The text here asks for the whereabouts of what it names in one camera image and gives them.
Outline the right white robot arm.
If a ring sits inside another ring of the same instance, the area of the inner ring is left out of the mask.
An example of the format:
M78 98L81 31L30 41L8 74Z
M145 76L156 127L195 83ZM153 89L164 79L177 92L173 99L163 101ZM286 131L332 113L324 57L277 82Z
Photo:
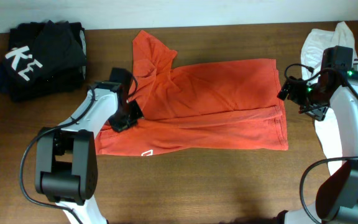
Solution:
M325 68L318 82L287 77L278 97L292 100L301 113L322 121L331 108L337 119L341 155L327 157L306 168L300 180L302 208L282 212L278 223L358 223L358 72ZM341 161L342 165L318 189L316 200L307 205L304 184L308 173L321 164Z

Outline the white printed t-shirt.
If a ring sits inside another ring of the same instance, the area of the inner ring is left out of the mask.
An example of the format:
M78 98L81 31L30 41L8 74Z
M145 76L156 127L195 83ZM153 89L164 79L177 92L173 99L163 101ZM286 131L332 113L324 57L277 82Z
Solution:
M321 70L323 51L337 45L353 49L352 68L358 69L355 39L345 22L336 25L334 31L312 29L301 49L301 63ZM314 126L328 158L358 156L358 100L348 86L339 86L329 97L330 108L323 121Z

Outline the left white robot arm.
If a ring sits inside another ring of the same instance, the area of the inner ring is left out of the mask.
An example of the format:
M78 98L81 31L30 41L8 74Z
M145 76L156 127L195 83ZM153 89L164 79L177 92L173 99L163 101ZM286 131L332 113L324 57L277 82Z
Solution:
M44 129L37 140L35 189L63 210L70 223L107 223L94 192L98 183L96 136L105 122L121 132L142 113L128 100L130 83L97 82L85 100L56 128Z

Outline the black printed folded shirt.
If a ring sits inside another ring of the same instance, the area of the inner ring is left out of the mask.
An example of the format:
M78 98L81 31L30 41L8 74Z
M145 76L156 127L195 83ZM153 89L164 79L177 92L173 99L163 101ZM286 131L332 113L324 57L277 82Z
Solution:
M12 28L2 64L18 85L31 86L55 73L86 65L79 22L30 22Z

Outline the dark navy folded shirt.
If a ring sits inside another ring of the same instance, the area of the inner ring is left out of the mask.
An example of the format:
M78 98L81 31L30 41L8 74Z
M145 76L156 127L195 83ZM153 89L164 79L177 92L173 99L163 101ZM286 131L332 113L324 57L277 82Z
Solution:
M37 79L33 85L18 84L8 75L0 63L0 93L8 95L13 102L33 100L54 93L71 92L81 88L85 73L80 68L69 68L54 73L50 78Z

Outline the orange t-shirt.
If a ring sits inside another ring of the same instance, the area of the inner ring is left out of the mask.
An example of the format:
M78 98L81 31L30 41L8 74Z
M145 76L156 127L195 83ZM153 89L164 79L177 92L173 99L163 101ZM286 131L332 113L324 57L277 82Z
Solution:
M177 56L151 34L132 42L133 100L143 118L123 132L103 126L99 155L155 156L183 149L288 149L276 61L270 58L173 67Z

